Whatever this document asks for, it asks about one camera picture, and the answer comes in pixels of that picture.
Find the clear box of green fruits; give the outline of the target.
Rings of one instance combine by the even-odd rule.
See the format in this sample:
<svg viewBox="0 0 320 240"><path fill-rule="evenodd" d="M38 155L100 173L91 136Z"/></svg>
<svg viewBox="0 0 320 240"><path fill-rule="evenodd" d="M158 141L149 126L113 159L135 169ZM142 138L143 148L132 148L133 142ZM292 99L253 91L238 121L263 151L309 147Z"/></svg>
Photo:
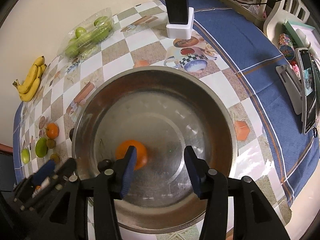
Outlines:
<svg viewBox="0 0 320 240"><path fill-rule="evenodd" d="M88 54L114 34L114 20L110 8L93 14L74 27L61 42L57 56L75 59Z"/></svg>

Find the green mango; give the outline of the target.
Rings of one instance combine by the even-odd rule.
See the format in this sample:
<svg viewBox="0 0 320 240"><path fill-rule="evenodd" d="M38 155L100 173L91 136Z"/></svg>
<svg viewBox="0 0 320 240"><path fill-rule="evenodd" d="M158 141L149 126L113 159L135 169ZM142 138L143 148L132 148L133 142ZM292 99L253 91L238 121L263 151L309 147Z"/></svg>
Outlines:
<svg viewBox="0 0 320 240"><path fill-rule="evenodd" d="M24 149L21 151L21 161L22 161L22 163L24 163L24 164L29 163L29 161L30 161L30 152L29 152L29 149L28 149L28 148L24 148Z"/></svg>
<svg viewBox="0 0 320 240"><path fill-rule="evenodd" d="M35 154L38 158L43 158L47 155L48 147L47 147L47 139L40 138L35 145Z"/></svg>

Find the white plastic chair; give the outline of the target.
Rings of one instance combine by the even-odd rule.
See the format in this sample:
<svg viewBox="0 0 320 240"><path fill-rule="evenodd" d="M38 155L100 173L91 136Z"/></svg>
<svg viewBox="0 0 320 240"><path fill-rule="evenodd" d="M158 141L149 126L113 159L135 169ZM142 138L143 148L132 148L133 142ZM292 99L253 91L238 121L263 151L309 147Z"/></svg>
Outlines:
<svg viewBox="0 0 320 240"><path fill-rule="evenodd" d="M307 37L317 30L309 10L301 0L276 0L263 25L265 36L275 46L278 45L279 35L285 32L288 21L293 29L300 29Z"/></svg>

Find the colourful tin can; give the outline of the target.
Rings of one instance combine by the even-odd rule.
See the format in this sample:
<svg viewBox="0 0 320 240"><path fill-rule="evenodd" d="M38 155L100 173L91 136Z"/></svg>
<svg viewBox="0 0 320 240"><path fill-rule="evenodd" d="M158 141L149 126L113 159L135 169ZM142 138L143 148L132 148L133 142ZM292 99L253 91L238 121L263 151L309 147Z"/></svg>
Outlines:
<svg viewBox="0 0 320 240"><path fill-rule="evenodd" d="M289 35L285 33L279 35L278 48L287 61L291 61L295 58L295 49Z"/></svg>

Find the brown longan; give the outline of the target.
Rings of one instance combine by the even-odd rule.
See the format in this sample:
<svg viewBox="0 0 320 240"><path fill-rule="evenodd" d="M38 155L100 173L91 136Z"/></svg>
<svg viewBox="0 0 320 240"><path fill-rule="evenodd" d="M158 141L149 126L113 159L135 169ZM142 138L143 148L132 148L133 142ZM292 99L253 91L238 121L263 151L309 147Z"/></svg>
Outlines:
<svg viewBox="0 0 320 240"><path fill-rule="evenodd" d="M56 146L56 142L54 139L47 139L46 145L49 149L53 149Z"/></svg>
<svg viewBox="0 0 320 240"><path fill-rule="evenodd" d="M50 160L54 161L56 165L60 163L60 157L56 153L50 155Z"/></svg>

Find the smartphone on white stand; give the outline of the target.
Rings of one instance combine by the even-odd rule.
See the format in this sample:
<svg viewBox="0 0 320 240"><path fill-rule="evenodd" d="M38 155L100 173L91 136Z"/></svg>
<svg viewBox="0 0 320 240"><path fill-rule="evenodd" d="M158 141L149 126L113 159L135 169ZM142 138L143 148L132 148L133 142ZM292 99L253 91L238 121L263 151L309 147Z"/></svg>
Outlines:
<svg viewBox="0 0 320 240"><path fill-rule="evenodd" d="M295 114L301 116L302 133L306 134L316 123L316 65L307 48L297 48L295 55L300 77L289 65L277 66L276 72L289 95Z"/></svg>

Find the steel bowl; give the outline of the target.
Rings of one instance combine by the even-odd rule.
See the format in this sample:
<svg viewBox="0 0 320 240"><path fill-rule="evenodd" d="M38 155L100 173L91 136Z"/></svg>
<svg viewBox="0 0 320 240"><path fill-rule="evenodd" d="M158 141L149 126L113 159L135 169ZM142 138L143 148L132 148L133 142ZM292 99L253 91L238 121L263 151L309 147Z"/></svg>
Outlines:
<svg viewBox="0 0 320 240"><path fill-rule="evenodd" d="M169 233L204 218L206 201L193 192L184 149L225 176L234 174L238 146L232 119L202 81L169 67L140 67L103 83L74 127L72 156L80 179L115 160L121 143L146 147L146 164L133 173L128 194L115 202L118 223L138 233Z"/></svg>

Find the dark plum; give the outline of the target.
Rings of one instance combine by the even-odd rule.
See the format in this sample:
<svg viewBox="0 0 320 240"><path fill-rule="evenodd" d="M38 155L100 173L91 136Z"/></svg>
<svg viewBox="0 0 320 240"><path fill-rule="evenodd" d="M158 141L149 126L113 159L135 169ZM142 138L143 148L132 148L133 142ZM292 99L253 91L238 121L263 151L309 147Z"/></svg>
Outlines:
<svg viewBox="0 0 320 240"><path fill-rule="evenodd" d="M71 141L73 141L73 134L74 134L74 128L72 128L69 132L69 138Z"/></svg>

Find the yellow banana bunch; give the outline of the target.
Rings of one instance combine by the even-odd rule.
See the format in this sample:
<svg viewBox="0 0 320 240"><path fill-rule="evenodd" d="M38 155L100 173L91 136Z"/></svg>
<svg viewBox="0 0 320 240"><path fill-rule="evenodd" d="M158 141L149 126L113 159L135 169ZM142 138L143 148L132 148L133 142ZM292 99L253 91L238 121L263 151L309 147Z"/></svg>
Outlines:
<svg viewBox="0 0 320 240"><path fill-rule="evenodd" d="M12 83L18 91L21 101L29 102L33 99L40 86L41 77L46 68L47 65L45 64L45 58L44 56L40 56L34 61L22 84L20 84L18 80L15 80Z"/></svg>

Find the black charger on white dock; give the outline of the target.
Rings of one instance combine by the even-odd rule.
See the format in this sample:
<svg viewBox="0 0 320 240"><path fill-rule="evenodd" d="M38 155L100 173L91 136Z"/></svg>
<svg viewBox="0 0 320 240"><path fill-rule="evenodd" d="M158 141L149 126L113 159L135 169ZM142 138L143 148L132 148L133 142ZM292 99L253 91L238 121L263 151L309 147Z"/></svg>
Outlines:
<svg viewBox="0 0 320 240"><path fill-rule="evenodd" d="M189 0L165 0L168 23L168 38L191 39L194 22L194 8L189 7Z"/></svg>

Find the checkered plastic tablecloth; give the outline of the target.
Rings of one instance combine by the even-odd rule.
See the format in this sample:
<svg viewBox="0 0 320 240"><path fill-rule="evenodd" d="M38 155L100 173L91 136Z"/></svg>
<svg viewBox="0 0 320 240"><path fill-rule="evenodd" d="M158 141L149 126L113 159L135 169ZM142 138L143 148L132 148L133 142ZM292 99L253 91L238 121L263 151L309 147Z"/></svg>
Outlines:
<svg viewBox="0 0 320 240"><path fill-rule="evenodd" d="M58 54L35 97L14 121L21 181L56 153L76 160L81 180L98 175L124 141L141 142L147 163L115 202L133 233L173 235L199 227L206 201L184 163L196 155L228 177L251 177L283 224L315 170L319 142L305 133L278 75L290 64L251 22L217 0L189 0L191 37L169 38L163 0L111 18L111 36L81 56Z"/></svg>

